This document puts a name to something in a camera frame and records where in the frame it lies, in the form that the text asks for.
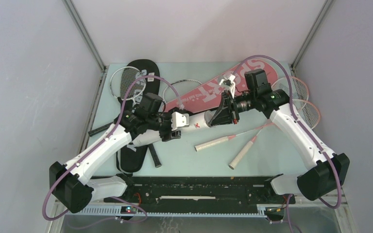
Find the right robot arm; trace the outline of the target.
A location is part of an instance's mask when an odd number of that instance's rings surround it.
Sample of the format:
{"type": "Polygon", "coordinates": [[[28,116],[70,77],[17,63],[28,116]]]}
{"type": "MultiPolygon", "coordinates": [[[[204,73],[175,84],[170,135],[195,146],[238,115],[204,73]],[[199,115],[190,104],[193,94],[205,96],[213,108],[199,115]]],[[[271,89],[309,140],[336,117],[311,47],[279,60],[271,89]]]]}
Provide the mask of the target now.
{"type": "Polygon", "coordinates": [[[263,189],[264,199],[275,203],[284,194],[301,193],[314,201],[322,200],[332,191],[341,199],[341,187],[350,164],[348,156],[335,153],[319,139],[302,119],[291,97],[282,89],[272,89],[265,70],[245,72],[248,89],[237,97],[235,78],[230,74],[219,79],[225,90],[209,125],[237,124],[240,113],[256,109],[287,136],[307,169],[301,175],[280,174],[268,179],[263,189]]]}

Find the pink sport racket bag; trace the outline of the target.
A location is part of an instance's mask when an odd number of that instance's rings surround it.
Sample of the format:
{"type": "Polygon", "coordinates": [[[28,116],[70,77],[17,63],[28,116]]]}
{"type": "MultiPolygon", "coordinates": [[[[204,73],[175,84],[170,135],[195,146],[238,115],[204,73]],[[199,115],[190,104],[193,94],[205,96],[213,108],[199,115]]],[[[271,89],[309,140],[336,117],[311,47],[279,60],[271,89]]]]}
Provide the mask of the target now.
{"type": "Polygon", "coordinates": [[[225,88],[220,85],[221,78],[223,78],[224,75],[229,76],[230,74],[235,76],[234,82],[237,88],[235,95],[238,96],[240,92],[248,90],[244,73],[255,69],[264,70],[267,74],[268,82],[271,84],[280,77],[276,70],[277,66],[273,65],[272,62],[268,62],[267,59],[248,59],[243,64],[236,65],[189,92],[181,94],[180,100],[185,109],[193,113],[217,108],[220,104],[221,93],[225,90],[225,88]]]}

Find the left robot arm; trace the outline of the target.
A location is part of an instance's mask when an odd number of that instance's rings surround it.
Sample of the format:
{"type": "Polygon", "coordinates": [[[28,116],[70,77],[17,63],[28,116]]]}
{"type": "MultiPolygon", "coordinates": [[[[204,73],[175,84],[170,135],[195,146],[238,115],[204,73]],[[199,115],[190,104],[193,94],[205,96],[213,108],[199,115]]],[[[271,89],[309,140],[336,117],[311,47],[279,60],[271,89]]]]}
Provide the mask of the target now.
{"type": "Polygon", "coordinates": [[[189,113],[180,108],[160,112],[163,99],[147,93],[141,103],[122,111],[95,143],[66,163],[53,163],[49,168],[49,195],[54,195],[71,213],[83,210],[90,202],[117,197],[129,202],[134,189],[115,176],[92,180],[98,168],[115,152],[127,146],[148,145],[181,136],[181,129],[190,124],[189,113]]]}

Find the white shuttlecock tube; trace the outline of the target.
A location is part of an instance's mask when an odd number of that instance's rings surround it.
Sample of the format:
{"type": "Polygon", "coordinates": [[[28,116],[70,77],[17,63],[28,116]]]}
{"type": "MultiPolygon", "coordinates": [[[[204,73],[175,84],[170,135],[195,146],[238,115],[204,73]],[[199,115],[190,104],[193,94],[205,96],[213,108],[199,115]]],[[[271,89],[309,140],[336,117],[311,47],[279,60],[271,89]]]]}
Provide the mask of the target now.
{"type": "MultiPolygon", "coordinates": [[[[211,111],[205,111],[192,116],[189,115],[189,126],[179,128],[178,130],[181,130],[182,135],[184,135],[187,133],[196,132],[198,130],[209,129],[211,128],[211,126],[209,125],[209,121],[212,116],[213,114],[211,113],[211,111]]],[[[145,133],[140,134],[135,139],[133,139],[131,144],[133,144],[135,147],[140,147],[161,141],[158,130],[146,130],[145,133]]]]}

